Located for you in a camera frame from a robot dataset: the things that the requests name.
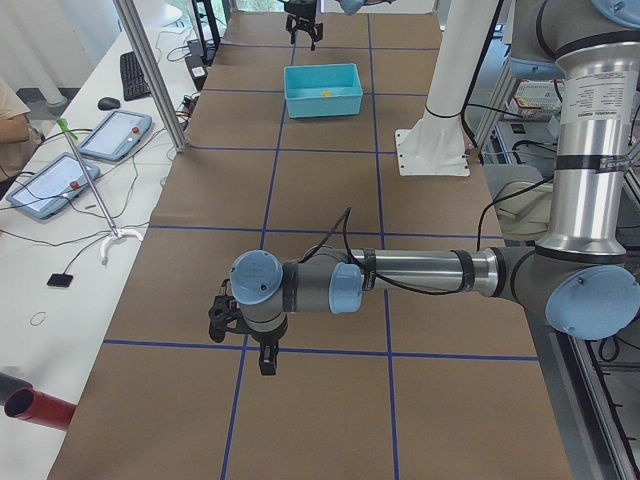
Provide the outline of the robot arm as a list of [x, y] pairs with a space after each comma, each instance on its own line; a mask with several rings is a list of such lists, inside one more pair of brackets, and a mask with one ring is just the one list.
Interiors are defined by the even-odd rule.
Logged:
[[287, 317], [351, 313], [365, 292], [431, 296], [477, 291], [520, 304], [556, 330], [598, 340], [626, 327], [639, 285], [615, 236], [639, 78], [635, 1], [520, 1], [516, 62], [554, 63], [565, 81], [550, 223], [532, 247], [445, 252], [340, 249], [321, 242], [300, 260], [253, 250], [239, 256], [209, 312], [210, 337], [248, 334], [272, 375]]
[[[347, 15], [357, 13], [363, 7], [375, 6], [382, 3], [391, 4], [393, 0], [339, 0], [342, 11]], [[284, 12], [287, 14], [285, 30], [290, 35], [290, 43], [296, 44], [297, 35], [300, 31], [308, 34], [311, 40], [310, 49], [315, 50], [316, 44], [323, 39], [324, 26], [322, 22], [316, 20], [319, 11], [317, 0], [289, 0], [282, 1]]]

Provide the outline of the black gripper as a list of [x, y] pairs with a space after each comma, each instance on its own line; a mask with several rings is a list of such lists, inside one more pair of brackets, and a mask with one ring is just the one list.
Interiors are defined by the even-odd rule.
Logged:
[[289, 15], [286, 20], [286, 31], [290, 35], [290, 43], [296, 43], [298, 31], [298, 18], [302, 19], [310, 25], [308, 34], [311, 39], [310, 50], [314, 51], [317, 44], [323, 39], [324, 26], [322, 23], [315, 23], [317, 12], [316, 0], [286, 0], [284, 2], [284, 11]]
[[253, 340], [260, 345], [259, 369], [263, 376], [276, 374], [276, 353], [279, 350], [279, 341], [284, 337], [288, 329], [288, 323], [283, 322], [277, 328], [269, 332], [252, 331]]

